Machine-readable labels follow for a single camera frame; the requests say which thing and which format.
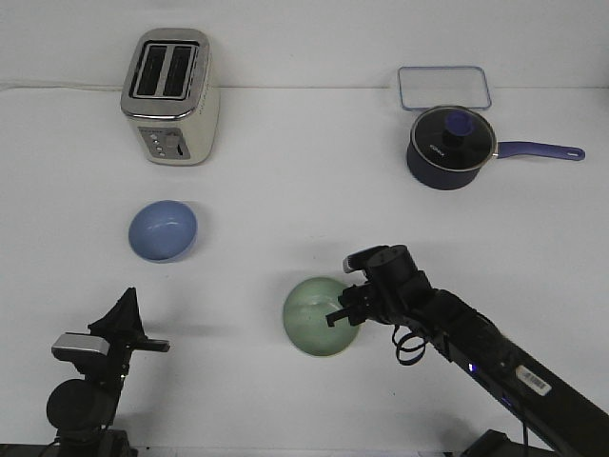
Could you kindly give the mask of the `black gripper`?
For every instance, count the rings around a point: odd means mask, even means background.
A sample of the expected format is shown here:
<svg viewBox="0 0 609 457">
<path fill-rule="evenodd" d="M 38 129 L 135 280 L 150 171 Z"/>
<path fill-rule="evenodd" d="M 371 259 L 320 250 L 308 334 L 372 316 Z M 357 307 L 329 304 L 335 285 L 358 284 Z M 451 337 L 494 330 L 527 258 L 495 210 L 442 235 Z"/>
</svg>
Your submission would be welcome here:
<svg viewBox="0 0 609 457">
<path fill-rule="evenodd" d="M 364 309 L 366 297 L 369 316 L 383 324 L 405 324 L 413 319 L 414 309 L 428 294 L 428 279 L 418 270 L 405 245 L 387 246 L 377 252 L 362 270 L 366 283 L 345 288 L 338 297 L 343 308 L 325 316 L 326 323 L 334 328 L 346 320 L 351 327 L 366 321 Z"/>
<path fill-rule="evenodd" d="M 80 356 L 72 363 L 80 374 L 95 379 L 114 379 L 126 376 L 132 353 L 137 350 L 168 352 L 168 340 L 151 339 L 145 336 L 140 316 L 136 288 L 128 288 L 116 304 L 102 318 L 88 325 L 91 335 L 104 336 L 131 330 L 135 338 L 119 337 L 109 342 L 107 356 Z"/>
</svg>

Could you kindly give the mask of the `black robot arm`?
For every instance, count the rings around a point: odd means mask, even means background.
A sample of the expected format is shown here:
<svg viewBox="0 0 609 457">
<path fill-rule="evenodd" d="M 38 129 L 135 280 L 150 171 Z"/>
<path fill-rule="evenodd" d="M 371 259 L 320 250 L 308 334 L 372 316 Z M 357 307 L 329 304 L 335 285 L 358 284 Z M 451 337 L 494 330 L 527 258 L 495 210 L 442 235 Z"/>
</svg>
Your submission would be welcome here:
<svg viewBox="0 0 609 457">
<path fill-rule="evenodd" d="M 130 359 L 136 350 L 165 353 L 169 349 L 169 341 L 146 335 L 135 288 L 127 288 L 106 315 L 88 325 L 87 333 L 61 334 L 51 354 L 73 364 L 81 377 L 61 383 L 47 401 L 47 418 L 57 430 L 57 454 L 136 456 L 138 450 L 129 443 L 128 434 L 111 427 Z"/>
<path fill-rule="evenodd" d="M 395 329 L 398 362 L 417 364 L 432 346 L 535 433 L 558 456 L 605 456 L 608 415 L 457 295 L 430 285 L 404 245 L 376 246 L 347 256 L 345 272 L 363 284 L 342 291 L 326 322 L 352 327 L 370 320 Z"/>
</svg>

